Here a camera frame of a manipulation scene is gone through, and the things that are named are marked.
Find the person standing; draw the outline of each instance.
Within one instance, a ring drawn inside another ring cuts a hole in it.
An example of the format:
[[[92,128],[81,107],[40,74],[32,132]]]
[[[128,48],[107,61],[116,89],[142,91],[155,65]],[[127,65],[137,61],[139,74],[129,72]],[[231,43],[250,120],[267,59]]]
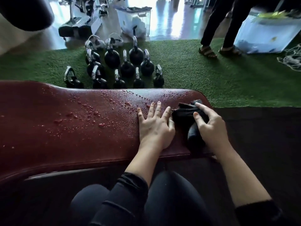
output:
[[[223,47],[219,50],[219,53],[223,56],[241,55],[241,51],[233,45],[234,40],[243,21],[247,18],[251,8],[258,3],[258,0],[216,0],[201,40],[202,46],[199,48],[199,53],[205,57],[217,58],[217,55],[210,48],[210,43],[217,27],[226,17],[227,13],[231,11],[234,1],[231,23],[224,39]]]

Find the hand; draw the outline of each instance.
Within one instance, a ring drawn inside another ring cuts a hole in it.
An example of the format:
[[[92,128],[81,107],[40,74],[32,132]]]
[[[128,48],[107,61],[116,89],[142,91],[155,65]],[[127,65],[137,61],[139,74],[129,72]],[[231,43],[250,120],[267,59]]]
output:
[[[161,102],[151,103],[146,120],[140,108],[137,109],[139,119],[140,145],[153,145],[152,148],[162,151],[167,148],[175,136],[175,125],[171,118],[170,106],[161,116]]]
[[[209,117],[209,122],[206,124],[197,112],[193,113],[200,134],[210,150],[216,154],[222,149],[231,146],[228,140],[226,124],[222,117],[205,105],[200,103],[195,103],[195,105]]]

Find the person's right hand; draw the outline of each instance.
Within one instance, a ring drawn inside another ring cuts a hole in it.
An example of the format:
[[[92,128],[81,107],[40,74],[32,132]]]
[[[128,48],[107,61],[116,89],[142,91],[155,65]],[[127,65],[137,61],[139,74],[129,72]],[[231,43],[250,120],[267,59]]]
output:
[[[197,112],[193,113],[200,134],[210,150],[217,154],[222,149],[231,146],[228,140],[226,124],[222,117],[205,105],[200,103],[195,103],[195,105],[209,117],[209,122],[206,124]]]

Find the white plastic box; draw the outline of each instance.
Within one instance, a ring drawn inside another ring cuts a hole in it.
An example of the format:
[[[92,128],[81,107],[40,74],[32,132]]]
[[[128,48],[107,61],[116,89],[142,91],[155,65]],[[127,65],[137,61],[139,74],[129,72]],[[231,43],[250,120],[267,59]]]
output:
[[[249,15],[240,27],[234,45],[245,53],[278,53],[301,30],[301,19],[267,19]]]
[[[149,36],[151,24],[151,7],[116,8],[118,20],[123,33],[133,36],[133,27],[137,26],[136,37]]]

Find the green turf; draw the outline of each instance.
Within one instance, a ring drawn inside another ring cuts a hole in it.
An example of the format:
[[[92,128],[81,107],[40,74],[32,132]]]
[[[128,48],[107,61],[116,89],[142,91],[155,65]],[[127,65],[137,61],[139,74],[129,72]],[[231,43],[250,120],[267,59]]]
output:
[[[212,42],[214,51],[222,39]],[[239,58],[208,60],[198,54],[199,40],[169,40],[139,42],[148,49],[154,64],[163,69],[165,88],[194,89],[203,92],[215,107],[240,106],[301,106],[301,73],[277,62],[277,54],[243,55]],[[125,44],[129,49],[132,44]],[[85,50],[55,50],[0,57],[0,79],[36,80],[64,87],[63,73],[73,67],[86,88],[92,81],[86,73]],[[107,81],[112,87],[113,71],[107,69]],[[147,88],[152,79],[142,77]],[[127,80],[128,88],[133,79]]]

